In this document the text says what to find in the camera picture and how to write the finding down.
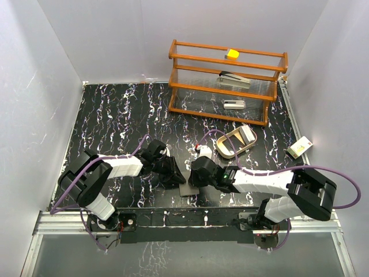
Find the grey card holder wallet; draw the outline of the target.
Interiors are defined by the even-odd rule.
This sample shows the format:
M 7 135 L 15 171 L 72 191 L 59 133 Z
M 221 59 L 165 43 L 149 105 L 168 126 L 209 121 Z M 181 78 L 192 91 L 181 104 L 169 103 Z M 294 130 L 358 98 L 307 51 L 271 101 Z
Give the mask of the grey card holder wallet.
M 189 183 L 190 172 L 185 171 L 183 176 L 186 180 L 184 184 L 179 184 L 179 193 L 181 197 L 190 197 L 199 194 L 199 189 Z

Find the black credit card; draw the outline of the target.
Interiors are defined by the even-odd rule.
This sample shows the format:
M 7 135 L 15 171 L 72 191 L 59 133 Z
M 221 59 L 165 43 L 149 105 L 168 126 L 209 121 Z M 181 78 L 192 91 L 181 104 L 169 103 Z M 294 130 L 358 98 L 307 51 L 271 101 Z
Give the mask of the black credit card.
M 234 150 L 240 151 L 245 147 L 245 144 L 242 140 L 239 140 L 237 136 L 231 135 L 229 136 L 229 139 L 225 139 L 223 142 L 226 149 L 234 154 Z

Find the oval wooden tray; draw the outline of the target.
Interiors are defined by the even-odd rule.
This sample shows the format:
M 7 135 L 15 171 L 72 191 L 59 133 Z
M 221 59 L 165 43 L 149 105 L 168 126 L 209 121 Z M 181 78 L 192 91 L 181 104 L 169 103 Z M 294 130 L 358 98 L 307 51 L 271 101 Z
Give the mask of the oval wooden tray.
M 247 149 L 251 148 L 256 140 L 256 133 L 249 125 L 242 125 L 235 130 L 220 137 L 216 143 L 216 149 L 219 154 L 226 159 L 232 159 L 235 155 L 239 155 Z

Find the stack of cards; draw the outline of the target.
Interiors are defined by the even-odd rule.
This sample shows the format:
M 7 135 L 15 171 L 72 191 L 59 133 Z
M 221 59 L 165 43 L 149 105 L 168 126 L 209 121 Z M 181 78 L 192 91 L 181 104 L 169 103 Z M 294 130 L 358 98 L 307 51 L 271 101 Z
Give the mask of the stack of cards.
M 255 141 L 254 133 L 248 125 L 242 125 L 239 129 L 239 133 L 240 133 L 243 141 L 247 145 L 249 145 L 250 143 Z

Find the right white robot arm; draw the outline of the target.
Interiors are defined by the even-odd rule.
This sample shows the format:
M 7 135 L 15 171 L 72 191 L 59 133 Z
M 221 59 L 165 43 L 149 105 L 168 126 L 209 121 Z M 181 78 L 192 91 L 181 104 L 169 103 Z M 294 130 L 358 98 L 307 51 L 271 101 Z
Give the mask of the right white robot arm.
M 283 220 L 304 215 L 328 221 L 337 189 L 333 181 L 315 169 L 247 173 L 236 166 L 221 167 L 207 156 L 192 162 L 189 184 L 197 188 L 212 186 L 223 193 L 277 195 L 277 199 L 262 200 L 257 213 L 239 219 L 239 223 L 251 230 L 271 229 Z

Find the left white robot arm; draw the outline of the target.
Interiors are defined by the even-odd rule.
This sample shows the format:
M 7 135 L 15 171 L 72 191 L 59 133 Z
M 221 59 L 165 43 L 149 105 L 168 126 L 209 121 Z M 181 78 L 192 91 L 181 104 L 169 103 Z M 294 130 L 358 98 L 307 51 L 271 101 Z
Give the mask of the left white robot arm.
M 64 170 L 58 179 L 58 186 L 79 207 L 99 218 L 101 226 L 113 230 L 118 226 L 119 216 L 101 193 L 106 181 L 150 173 L 156 173 L 164 184 L 186 182 L 168 146 L 153 140 L 146 148 L 138 147 L 132 154 L 122 156 L 105 156 L 85 150 Z

